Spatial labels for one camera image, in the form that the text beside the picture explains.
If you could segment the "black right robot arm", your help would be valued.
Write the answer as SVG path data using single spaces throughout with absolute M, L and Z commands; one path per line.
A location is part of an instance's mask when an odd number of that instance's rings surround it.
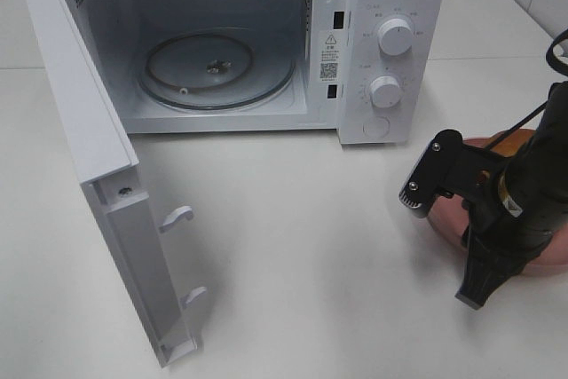
M 540 124 L 479 202 L 469 202 L 467 261 L 456 296 L 477 310 L 567 222 L 567 84 L 551 86 Z

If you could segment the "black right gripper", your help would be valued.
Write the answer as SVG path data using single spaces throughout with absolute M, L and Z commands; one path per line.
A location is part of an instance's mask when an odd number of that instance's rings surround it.
M 482 308 L 495 290 L 544 252 L 555 234 L 554 190 L 511 174 L 493 183 L 490 199 L 470 206 L 461 238 L 467 257 L 455 297 L 470 308 Z

